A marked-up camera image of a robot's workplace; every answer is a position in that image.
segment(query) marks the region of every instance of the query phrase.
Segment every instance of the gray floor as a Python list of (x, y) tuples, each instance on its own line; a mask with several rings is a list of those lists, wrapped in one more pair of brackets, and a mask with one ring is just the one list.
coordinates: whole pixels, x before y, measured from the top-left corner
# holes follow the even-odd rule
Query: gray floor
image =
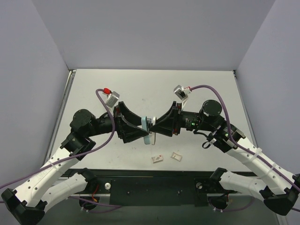
[[(229, 206), (246, 205), (249, 197), (232, 197)], [(248, 209), (238, 212), (213, 212), (211, 207), (185, 206), (123, 207), (105, 214), (80, 212), (77, 200), (65, 200), (49, 210), (39, 225), (278, 225), (276, 215), (256, 200)]]

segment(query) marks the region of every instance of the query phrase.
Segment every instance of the orange wire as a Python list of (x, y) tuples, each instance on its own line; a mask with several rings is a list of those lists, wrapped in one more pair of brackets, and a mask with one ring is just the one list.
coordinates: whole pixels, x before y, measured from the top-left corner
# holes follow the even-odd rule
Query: orange wire
[(93, 199), (95, 202), (98, 202), (97, 199), (94, 198), (94, 194), (98, 191), (98, 188), (99, 188), (99, 185), (97, 185), (96, 190), (95, 190), (94, 193), (92, 194), (92, 199)]

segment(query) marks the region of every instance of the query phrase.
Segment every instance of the table top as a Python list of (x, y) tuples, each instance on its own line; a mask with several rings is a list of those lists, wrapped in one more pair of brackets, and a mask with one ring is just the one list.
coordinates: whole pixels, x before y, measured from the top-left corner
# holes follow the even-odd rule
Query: table top
[[(251, 134), (241, 98), (231, 71), (178, 71), (178, 70), (106, 70), (78, 69), (76, 71), (60, 125), (53, 145), (55, 151), (70, 133), (70, 122), (79, 109), (88, 109), (96, 117), (105, 109), (95, 95), (98, 88), (109, 88), (120, 94), (129, 110), (139, 116), (159, 118), (168, 111), (173, 101), (180, 99), (173, 93), (178, 85), (184, 87), (207, 84), (214, 87), (223, 98), (232, 124), (251, 139)], [(185, 111), (198, 112), (204, 101), (218, 100), (209, 89), (191, 93)], [(97, 144), (104, 143), (109, 134), (91, 137)], [(206, 139), (201, 135), (181, 130), (178, 136), (156, 136), (155, 145), (145, 145), (140, 138), (124, 144), (115, 133), (102, 149), (87, 155), (72, 168), (121, 169), (121, 170), (167, 170), (167, 171), (214, 171), (218, 167), (230, 171), (249, 172), (236, 159), (211, 146), (201, 147)], [(182, 155), (182, 160), (171, 158), (172, 153)], [(153, 163), (151, 157), (162, 155), (163, 161)]]

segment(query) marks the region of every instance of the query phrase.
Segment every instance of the small card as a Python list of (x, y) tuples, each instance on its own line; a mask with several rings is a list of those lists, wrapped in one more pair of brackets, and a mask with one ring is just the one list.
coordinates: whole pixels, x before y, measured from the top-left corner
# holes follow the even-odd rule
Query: small card
[(162, 155), (151, 157), (153, 163), (158, 163), (164, 160)]
[(182, 156), (175, 153), (175, 152), (173, 152), (172, 155), (171, 155), (171, 158), (173, 158), (173, 159), (177, 160), (178, 162), (180, 162), (181, 159), (182, 159)]

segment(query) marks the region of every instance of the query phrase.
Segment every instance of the white table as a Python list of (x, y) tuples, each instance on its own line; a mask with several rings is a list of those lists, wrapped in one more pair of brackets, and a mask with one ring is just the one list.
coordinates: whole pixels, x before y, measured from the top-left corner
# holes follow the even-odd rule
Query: white table
[[(229, 112), (231, 123), (251, 140), (250, 130), (242, 106), (233, 72), (230, 71), (170, 71), (170, 70), (104, 70), (78, 69), (65, 105), (53, 150), (70, 133), (69, 124), (79, 109), (88, 109), (96, 117), (105, 113), (95, 95), (98, 88), (108, 87), (120, 94), (132, 112), (139, 116), (158, 118), (179, 98), (173, 93), (178, 85), (196, 86), (207, 84), (222, 96)], [(185, 111), (198, 112), (205, 100), (216, 96), (208, 89), (195, 90), (190, 95)], [(109, 134), (92, 137), (96, 146), (107, 140)], [(206, 141), (201, 135), (181, 130), (172, 138), (157, 134), (156, 145), (145, 145), (143, 139), (124, 144), (117, 134), (99, 151), (87, 155), (73, 168), (122, 169), (122, 170), (168, 170), (168, 171), (214, 171), (218, 167), (231, 171), (249, 172), (244, 165), (224, 154), (214, 146), (202, 149)], [(173, 152), (182, 155), (181, 162), (171, 157)], [(163, 155), (163, 162), (152, 163), (151, 157)]]

